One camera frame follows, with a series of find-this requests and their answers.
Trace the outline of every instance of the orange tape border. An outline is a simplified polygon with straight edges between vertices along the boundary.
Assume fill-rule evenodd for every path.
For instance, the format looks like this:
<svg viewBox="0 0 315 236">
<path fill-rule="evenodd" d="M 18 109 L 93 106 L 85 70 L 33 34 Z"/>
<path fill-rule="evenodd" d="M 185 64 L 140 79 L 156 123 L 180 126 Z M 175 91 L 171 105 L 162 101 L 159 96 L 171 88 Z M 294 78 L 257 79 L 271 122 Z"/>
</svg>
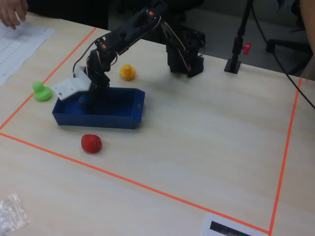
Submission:
<svg viewBox="0 0 315 236">
<path fill-rule="evenodd" d="M 78 50 L 81 45 L 87 41 L 87 39 L 95 32 L 97 28 L 95 27 L 82 41 L 78 44 L 78 46 L 75 47 L 75 49 L 72 50 L 72 52 L 57 66 L 56 69 L 43 81 L 43 83 L 46 83 L 59 68 Z M 32 93 L 19 107 L 18 109 L 13 112 L 13 114 L 0 126 L 0 130 L 2 130 L 9 122 L 10 120 L 24 107 L 24 105 L 33 97 L 34 93 Z"/>
<path fill-rule="evenodd" d="M 46 83 L 46 82 L 56 73 L 56 71 L 58 71 L 58 69 L 77 51 L 77 49 L 96 31 L 96 29 L 97 29 L 97 28 L 94 28 L 94 29 L 81 41 L 81 43 L 80 43 L 80 44 L 57 66 L 57 68 L 43 81 L 43 83 Z M 301 86 L 301 83 L 302 83 L 302 78 L 300 78 L 300 80 L 299 80 L 298 87 Z M 216 214 L 216 215 L 219 215 L 219 216 L 221 216 L 221 217 L 224 217 L 224 218 L 229 219 L 229 220 L 232 220 L 232 221 L 234 221 L 234 222 L 243 224 L 243 225 L 245 225 L 245 226 L 248 226 L 248 227 L 250 227 L 250 228 L 253 228 L 253 229 L 255 229 L 255 230 L 258 230 L 258 231 L 260 231 L 260 232 L 266 233 L 266 234 L 268 234 L 268 235 L 271 236 L 271 235 L 272 235 L 273 226 L 274 226 L 275 217 L 276 217 L 276 213 L 277 213 L 278 202 L 279 202 L 279 198 L 280 198 L 281 186 L 282 186 L 282 181 L 283 181 L 283 176 L 284 176 L 284 168 L 285 168 L 285 163 L 286 163 L 287 151 L 288 151 L 288 147 L 289 147 L 289 141 L 290 141 L 291 130 L 292 130 L 292 126 L 293 126 L 293 120 L 294 120 L 294 115 L 295 115 L 295 110 L 296 110 L 298 95 L 299 95 L 299 92 L 298 92 L 298 90 L 297 90 L 297 91 L 296 91 L 296 94 L 295 94 L 295 100 L 294 100 L 294 104 L 293 104 L 293 109 L 292 109 L 292 114 L 291 114 L 289 129 L 288 129 L 288 134 L 287 134 L 287 138 L 286 138 L 286 144 L 285 144 L 285 149 L 284 149 L 284 154 L 283 154 L 283 162 L 282 162 L 281 173 L 280 173 L 280 178 L 279 178 L 279 183 L 278 183 L 278 188 L 277 188 L 276 199 L 275 199 L 274 208 L 273 208 L 273 213 L 272 213 L 272 218 L 271 218 L 271 223 L 270 223 L 270 227 L 269 227 L 269 230 L 268 230 L 268 231 L 267 231 L 267 230 L 264 230 L 264 229 L 262 229 L 262 228 L 260 228 L 260 227 L 257 227 L 257 226 L 255 226 L 255 225 L 249 224 L 249 223 L 247 223 L 247 222 L 245 222 L 245 221 L 238 220 L 238 219 L 236 219 L 236 218 L 234 218 L 234 217 L 225 215 L 225 214 L 223 214 L 223 213 L 220 213 L 220 212 L 211 210 L 211 209 L 209 209 L 209 208 L 206 208 L 206 207 L 197 205 L 197 204 L 195 204 L 195 203 L 186 201 L 186 200 L 184 200 L 184 199 L 175 197 L 175 196 L 173 196 L 173 195 L 170 195 L 170 194 L 165 193 L 165 192 L 162 192 L 162 191 L 160 191 L 160 190 L 151 188 L 151 187 L 149 187 L 149 186 L 147 186 L 147 185 L 141 184 L 141 183 L 136 182 L 136 181 L 134 181 L 134 180 L 128 179 L 128 178 L 126 178 L 126 177 L 117 175 L 117 174 L 112 173 L 112 172 L 109 172 L 109 171 L 106 171 L 106 170 L 104 170 L 104 169 L 101 169 L 101 168 L 99 168 L 99 167 L 90 165 L 90 164 L 88 164 L 88 163 L 78 161 L 78 160 L 73 159 L 73 158 L 71 158 L 71 157 L 67 157 L 67 156 L 65 156 L 65 155 L 56 153 L 56 152 L 51 151 L 51 150 L 48 150 L 48 149 L 45 149 L 45 148 L 43 148 L 43 147 L 39 147 L 39 146 L 34 145 L 34 144 L 32 144 L 32 143 L 26 142 L 26 141 L 24 141 L 24 140 L 21 140 L 21 139 L 12 137 L 12 136 L 7 135 L 7 134 L 4 134 L 4 133 L 0 133 L 0 135 L 3 136 L 3 137 L 9 138 L 9 139 L 15 140 L 15 141 L 17 141 L 17 142 L 23 143 L 23 144 L 25 144 L 25 145 L 28 145 L 28 146 L 30 146 L 30 147 L 36 148 L 36 149 L 38 149 L 38 150 L 41 150 L 41 151 L 50 153 L 50 154 L 52 154 L 52 155 L 61 157 L 61 158 L 63 158 L 63 159 L 66 159 L 66 160 L 75 162 L 75 163 L 77 163 L 77 164 L 80 164 L 80 165 L 89 167 L 89 168 L 91 168 L 91 169 L 94 169 L 94 170 L 103 172 L 103 173 L 108 174 L 108 175 L 110 175 L 110 176 L 119 178 L 119 179 L 121 179 L 121 180 L 124 180 L 124 181 L 127 181 L 127 182 L 129 182 L 129 183 L 135 184 L 135 185 L 140 186 L 140 187 L 142 187 L 142 188 L 148 189 L 148 190 L 150 190 L 150 191 L 159 193 L 159 194 L 161 194 L 161 195 L 164 195 L 164 196 L 166 196 L 166 197 L 172 198 L 172 199 L 174 199 L 174 200 L 176 200 L 176 201 L 179 201 L 179 202 L 182 202 L 182 203 L 184 203 L 184 204 L 187 204 L 187 205 L 190 205 L 190 206 L 199 208 L 199 209 L 201 209 L 201 210 L 204 210 L 204 211 L 207 211 L 207 212 Z M 25 104 L 26 104 L 32 97 L 33 97 L 33 93 L 32 93 L 32 94 L 18 107 L 18 109 L 2 124 L 2 126 L 0 126 L 0 131 L 12 120 L 12 118 L 25 106 Z"/>
<path fill-rule="evenodd" d="M 142 188 L 148 189 L 148 190 L 150 190 L 150 191 L 153 191 L 153 192 L 155 192 L 155 193 L 158 193 L 158 194 L 164 195 L 164 196 L 166 196 L 166 197 L 172 198 L 172 199 L 174 199 L 174 200 L 176 200 L 176 201 L 179 201 L 179 202 L 182 202 L 182 203 L 184 203 L 184 204 L 187 204 L 187 205 L 196 207 L 196 208 L 198 208 L 198 209 L 201 209 L 201 210 L 204 210 L 204 211 L 207 211 L 207 212 L 216 214 L 216 215 L 219 215 L 219 216 L 221 216 L 221 217 L 224 217 L 224 218 L 226 218 L 226 219 L 235 221 L 235 222 L 237 222 L 237 223 L 240 223 L 240 224 L 242 224 L 242 225 L 248 226 L 248 227 L 253 228 L 253 229 L 255 229 L 255 230 L 261 231 L 261 232 L 263 232 L 263 233 L 266 233 L 266 234 L 268 233 L 267 230 L 261 229 L 261 228 L 255 226 L 255 225 L 249 224 L 249 223 L 247 223 L 247 222 L 245 222 L 245 221 L 236 219 L 236 218 L 234 218 L 234 217 L 231 217 L 231 216 L 225 215 L 225 214 L 223 214 L 223 213 L 220 213 L 220 212 L 211 210 L 211 209 L 206 208 L 206 207 L 204 207 L 204 206 L 200 206 L 200 205 L 198 205 L 198 204 L 195 204 L 195 203 L 186 201 L 186 200 L 184 200 L 184 199 L 175 197 L 175 196 L 173 196 L 173 195 L 170 195 L 170 194 L 168 194 L 168 193 L 165 193 L 165 192 L 162 192 L 162 191 L 160 191 L 160 190 L 154 189 L 154 188 L 152 188 L 152 187 L 149 187 L 149 186 L 144 185 L 144 184 L 142 184 L 142 183 L 136 182 L 136 181 L 131 180 L 131 179 L 129 179 L 129 178 L 120 176 L 120 175 L 115 174 L 115 173 L 113 173 L 113 172 L 109 172 L 109 171 L 104 170 L 104 169 L 101 169 L 101 168 L 99 168 L 99 167 L 96 167 L 96 166 L 90 165 L 90 164 L 88 164 L 88 163 L 85 163 L 85 162 L 76 160 L 76 159 L 74 159 L 74 158 L 71 158 L 71 157 L 68 157 L 68 156 L 59 154 L 59 153 L 54 152 L 54 151 L 45 149 L 45 148 L 43 148 L 43 147 L 40 147 L 40 146 L 37 146 L 37 145 L 35 145 L 35 144 L 29 143 L 29 142 L 27 142 L 27 141 L 24 141 L 24 140 L 21 140 L 21 139 L 12 137 L 12 136 L 7 135 L 7 134 L 0 133 L 0 135 L 3 136 L 3 137 L 9 138 L 9 139 L 15 140 L 15 141 L 17 141 L 17 142 L 23 143 L 23 144 L 25 144 L 25 145 L 31 146 L 31 147 L 36 148 L 36 149 L 38 149 L 38 150 L 41 150 L 41 151 L 50 153 L 50 154 L 52 154 L 52 155 L 61 157 L 61 158 L 66 159 L 66 160 L 68 160 L 68 161 L 72 161 L 72 162 L 74 162 L 74 163 L 77 163 L 77 164 L 86 166 L 86 167 L 91 168 L 91 169 L 94 169 L 94 170 L 96 170 L 96 171 L 100 171 L 100 172 L 103 172 L 103 173 L 108 174 L 108 175 L 110 175 L 110 176 L 119 178 L 119 179 L 121 179 L 121 180 L 123 180 L 123 181 L 129 182 L 129 183 L 132 183 L 132 184 L 135 184 L 135 185 L 137 185 L 137 186 L 139 186 L 139 187 L 142 187 Z"/>
<path fill-rule="evenodd" d="M 301 84 L 302 84 L 302 78 L 300 77 L 298 88 L 301 87 Z M 272 230 L 274 228 L 274 223 L 275 223 L 275 218 L 276 218 L 276 213 L 277 213 L 277 208 L 278 208 L 278 203 L 279 203 L 279 198 L 280 198 L 282 180 L 284 177 L 284 169 L 285 169 L 285 164 L 286 164 L 287 151 L 289 149 L 291 131 L 292 131 L 292 126 L 293 126 L 293 121 L 294 121 L 295 110 L 296 110 L 298 98 L 299 98 L 299 91 L 296 90 L 295 99 L 294 99 L 293 108 L 292 108 L 292 113 L 291 113 L 291 119 L 290 119 L 290 123 L 289 123 L 289 129 L 288 129 L 287 136 L 286 136 L 286 143 L 285 143 L 285 149 L 284 149 L 284 153 L 283 153 L 283 160 L 282 160 L 282 165 L 281 165 L 277 194 L 276 194 L 275 204 L 274 204 L 274 208 L 273 208 L 273 212 L 272 212 L 272 216 L 271 216 L 270 227 L 269 227 L 269 232 L 268 232 L 268 235 L 270 235 L 270 236 L 271 236 Z"/>
</svg>

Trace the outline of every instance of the clear plastic bag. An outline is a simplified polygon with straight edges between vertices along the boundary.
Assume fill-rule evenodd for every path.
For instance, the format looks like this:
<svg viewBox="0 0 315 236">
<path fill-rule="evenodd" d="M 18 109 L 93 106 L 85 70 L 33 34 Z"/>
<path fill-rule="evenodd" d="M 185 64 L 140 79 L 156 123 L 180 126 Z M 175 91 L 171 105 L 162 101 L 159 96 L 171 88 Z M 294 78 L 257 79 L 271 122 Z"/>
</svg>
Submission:
<svg viewBox="0 0 315 236">
<path fill-rule="evenodd" d="M 11 194 L 0 202 L 0 236 L 15 231 L 28 223 L 17 194 Z"/>
</svg>

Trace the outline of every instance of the black cable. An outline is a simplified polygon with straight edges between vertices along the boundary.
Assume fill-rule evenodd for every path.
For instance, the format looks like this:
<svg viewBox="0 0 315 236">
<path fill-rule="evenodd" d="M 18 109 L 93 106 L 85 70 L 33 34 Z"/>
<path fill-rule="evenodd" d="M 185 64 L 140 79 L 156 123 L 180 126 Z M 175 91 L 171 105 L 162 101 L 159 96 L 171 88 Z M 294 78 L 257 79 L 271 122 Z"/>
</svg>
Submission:
<svg viewBox="0 0 315 236">
<path fill-rule="evenodd" d="M 101 39 L 101 38 L 103 38 L 103 37 L 105 37 L 105 34 L 104 34 L 103 36 L 97 38 L 96 40 L 94 40 L 94 42 L 91 43 L 90 46 L 85 50 L 84 54 L 74 63 L 73 69 L 72 69 L 72 73 L 73 73 L 73 74 L 74 74 L 74 68 L 75 68 L 76 64 L 84 57 L 84 55 L 88 52 L 88 50 L 90 49 L 90 47 L 92 47 L 93 44 L 95 44 L 99 39 Z"/>
<path fill-rule="evenodd" d="M 257 27 L 260 31 L 260 34 L 261 36 L 263 37 L 265 43 L 267 44 L 268 43 L 268 40 L 267 38 L 265 37 L 260 25 L 259 25 L 259 22 L 257 20 L 257 17 L 256 17 L 256 14 L 255 14 L 255 11 L 254 11 L 254 6 L 252 5 L 252 15 L 256 21 L 256 24 L 257 24 Z M 281 62 L 279 61 L 278 57 L 276 56 L 275 52 L 272 52 L 272 55 L 274 55 L 277 63 L 279 64 L 281 70 L 284 72 L 284 74 L 288 77 L 288 79 L 291 81 L 291 83 L 293 83 L 293 85 L 296 87 L 296 89 L 300 92 L 300 94 L 305 98 L 305 100 L 315 109 L 315 106 L 313 105 L 313 103 L 307 98 L 307 96 L 305 96 L 305 94 L 300 90 L 300 88 L 296 85 L 296 83 L 291 79 L 291 77 L 288 75 L 288 73 L 285 71 L 284 67 L 282 66 Z"/>
</svg>

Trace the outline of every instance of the blue tray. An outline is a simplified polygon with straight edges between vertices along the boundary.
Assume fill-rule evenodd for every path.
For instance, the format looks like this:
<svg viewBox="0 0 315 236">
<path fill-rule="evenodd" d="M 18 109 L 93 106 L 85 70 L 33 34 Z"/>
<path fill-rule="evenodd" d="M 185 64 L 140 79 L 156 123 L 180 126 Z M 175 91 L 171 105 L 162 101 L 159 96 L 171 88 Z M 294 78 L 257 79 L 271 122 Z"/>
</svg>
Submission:
<svg viewBox="0 0 315 236">
<path fill-rule="evenodd" d="M 58 98 L 53 109 L 58 125 L 134 129 L 141 122 L 144 91 L 110 87 L 89 110 L 79 104 L 79 96 L 64 101 Z"/>
</svg>

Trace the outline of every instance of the white paper card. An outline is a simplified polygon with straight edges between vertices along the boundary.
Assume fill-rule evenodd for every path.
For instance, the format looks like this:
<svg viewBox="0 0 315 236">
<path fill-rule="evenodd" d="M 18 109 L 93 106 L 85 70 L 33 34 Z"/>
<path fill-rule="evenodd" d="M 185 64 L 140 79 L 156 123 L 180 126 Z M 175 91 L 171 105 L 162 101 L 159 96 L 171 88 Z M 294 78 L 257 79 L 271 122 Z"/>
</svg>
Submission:
<svg viewBox="0 0 315 236">
<path fill-rule="evenodd" d="M 234 222 L 232 220 L 223 218 L 221 216 L 212 214 L 212 213 L 207 213 L 206 218 L 203 223 L 203 227 L 200 231 L 200 236 L 224 236 L 222 232 L 216 232 L 210 229 L 212 221 L 219 223 L 223 226 L 229 227 L 231 229 L 237 230 L 239 232 L 242 232 L 246 235 L 250 236 L 268 236 L 267 234 L 260 232 L 258 230 L 249 228 L 245 225 L 242 225 L 240 223 Z"/>
<path fill-rule="evenodd" d="M 3 85 L 54 31 L 23 22 L 13 30 L 0 23 L 0 85 Z"/>
</svg>

